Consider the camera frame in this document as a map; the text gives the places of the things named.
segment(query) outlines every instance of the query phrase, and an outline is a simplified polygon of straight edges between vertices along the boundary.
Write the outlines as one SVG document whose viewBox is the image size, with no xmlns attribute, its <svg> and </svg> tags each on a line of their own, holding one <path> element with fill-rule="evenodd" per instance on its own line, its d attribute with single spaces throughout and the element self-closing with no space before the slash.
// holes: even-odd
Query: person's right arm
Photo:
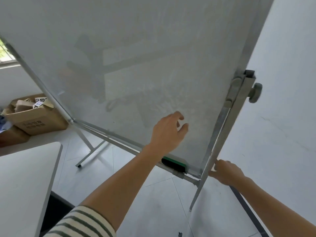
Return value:
<svg viewBox="0 0 316 237">
<path fill-rule="evenodd" d="M 269 195 L 253 180 L 244 176 L 241 169 L 235 164 L 218 160 L 215 170 L 210 171 L 209 176 L 222 184 L 235 187 L 274 237 L 316 236 L 316 226 Z"/>
</svg>

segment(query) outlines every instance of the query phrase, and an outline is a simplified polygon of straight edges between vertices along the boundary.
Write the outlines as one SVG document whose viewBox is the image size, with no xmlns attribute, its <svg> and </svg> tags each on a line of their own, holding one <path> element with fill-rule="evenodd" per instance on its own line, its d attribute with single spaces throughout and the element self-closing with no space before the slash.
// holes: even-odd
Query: wall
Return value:
<svg viewBox="0 0 316 237">
<path fill-rule="evenodd" d="M 38 93 L 41 90 L 21 66 L 0 69 L 0 107 L 12 99 Z"/>
<path fill-rule="evenodd" d="M 248 64 L 263 93 L 246 103 L 220 158 L 316 225 L 316 0 L 274 0 Z"/>
</svg>

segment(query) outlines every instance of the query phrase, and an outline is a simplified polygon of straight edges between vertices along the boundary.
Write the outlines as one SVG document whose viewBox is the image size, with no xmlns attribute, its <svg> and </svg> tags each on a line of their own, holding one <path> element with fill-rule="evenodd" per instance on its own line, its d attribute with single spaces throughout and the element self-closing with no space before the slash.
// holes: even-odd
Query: forearm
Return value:
<svg viewBox="0 0 316 237">
<path fill-rule="evenodd" d="M 244 178 L 235 187 L 248 201 L 274 237 L 316 236 L 316 227 Z"/>
<path fill-rule="evenodd" d="M 149 146 L 93 191 L 81 205 L 100 212 L 115 231 L 156 164 Z"/>
</svg>

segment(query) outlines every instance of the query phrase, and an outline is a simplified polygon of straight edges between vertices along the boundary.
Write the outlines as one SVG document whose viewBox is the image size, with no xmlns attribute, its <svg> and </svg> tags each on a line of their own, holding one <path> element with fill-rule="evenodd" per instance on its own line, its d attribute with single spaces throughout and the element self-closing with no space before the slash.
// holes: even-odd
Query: striped shirt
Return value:
<svg viewBox="0 0 316 237">
<path fill-rule="evenodd" d="M 44 237 L 116 237 L 116 234 L 99 213 L 85 206 L 77 206 Z"/>
</svg>

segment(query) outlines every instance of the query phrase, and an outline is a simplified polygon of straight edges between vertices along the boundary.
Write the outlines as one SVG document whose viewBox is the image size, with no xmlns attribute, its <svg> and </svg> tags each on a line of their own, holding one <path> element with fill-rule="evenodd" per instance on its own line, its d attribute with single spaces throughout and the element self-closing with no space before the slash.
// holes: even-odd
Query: marble floor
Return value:
<svg viewBox="0 0 316 237">
<path fill-rule="evenodd" d="M 93 146 L 102 140 L 84 132 Z M 105 142 L 79 169 L 75 164 L 89 148 L 69 127 L 31 137 L 27 143 L 0 148 L 0 156 L 58 141 L 63 145 L 53 191 L 78 205 L 103 181 L 113 175 L 134 155 Z M 192 212 L 189 206 L 196 187 L 169 172 L 155 167 L 136 196 L 118 237 L 260 237 L 256 227 L 231 189 L 208 178 Z"/>
</svg>

